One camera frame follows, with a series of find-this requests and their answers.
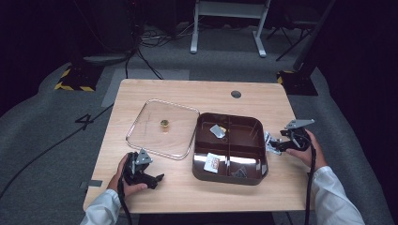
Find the shirt cuff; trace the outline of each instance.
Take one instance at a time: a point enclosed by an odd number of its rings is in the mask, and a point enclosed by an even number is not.
[[[316,179],[316,177],[320,176],[323,173],[327,173],[327,172],[331,172],[331,167],[330,166],[324,166],[319,168],[318,170],[316,170],[314,172],[314,179]]]
[[[106,189],[104,193],[111,195],[112,201],[117,205],[117,207],[120,208],[122,206],[116,191],[114,191],[113,189]]]

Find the brown container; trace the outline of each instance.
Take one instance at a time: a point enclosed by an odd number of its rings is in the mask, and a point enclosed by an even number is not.
[[[210,129],[225,128],[218,138]],[[207,154],[220,156],[217,172],[205,171]],[[193,175],[213,182],[258,185],[268,173],[263,126],[251,117],[203,113],[196,123]]]

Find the gray carpet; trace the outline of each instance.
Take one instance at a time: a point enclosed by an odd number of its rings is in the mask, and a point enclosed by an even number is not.
[[[181,80],[275,83],[279,70],[292,68],[300,44],[280,62],[275,59],[288,48],[282,33],[266,40],[268,56],[260,58],[251,31],[209,29],[199,35],[198,53],[190,54],[191,37],[170,41],[162,47],[141,47],[150,65],[169,79],[177,71]],[[298,33],[287,31],[294,36]],[[124,64],[106,67],[96,92],[54,90],[67,65],[49,74],[38,94],[0,118],[0,188],[27,162],[66,138],[80,127],[74,121],[89,113],[99,114],[115,99],[116,83],[124,76]],[[156,79],[134,56],[129,77]],[[359,208],[366,224],[393,224],[382,190],[362,153],[352,128],[329,96],[319,70],[312,75],[318,97],[289,96],[297,118],[312,118],[313,131],[324,148],[327,161],[341,179],[348,198]],[[86,130],[57,145],[22,172],[0,200],[0,224],[78,224],[84,217],[84,189],[91,178],[112,109]],[[276,224],[289,224],[284,212],[273,213]],[[304,212],[291,212],[294,224],[304,222]],[[316,224],[314,212],[311,223]],[[118,224],[126,224],[121,218]]]

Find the wooden table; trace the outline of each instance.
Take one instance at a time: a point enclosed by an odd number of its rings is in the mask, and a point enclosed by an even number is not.
[[[239,91],[240,98],[231,96]],[[277,83],[124,80],[120,84],[84,210],[103,192],[120,159],[134,151],[125,138],[145,103],[152,98],[193,107],[200,113],[223,113],[258,119],[275,138],[295,118],[283,87]],[[308,168],[287,154],[267,153],[268,175],[257,186],[201,181],[191,172],[193,150],[183,160],[150,155],[147,174],[165,176],[156,189],[126,199],[131,212],[244,212],[304,210]]]

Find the white sleeve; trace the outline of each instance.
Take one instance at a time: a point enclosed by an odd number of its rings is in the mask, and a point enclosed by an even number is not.
[[[112,189],[106,189],[88,205],[81,225],[116,224],[120,206],[117,193]]]
[[[364,224],[360,211],[345,196],[342,183],[329,166],[314,173],[312,189],[317,224]]]

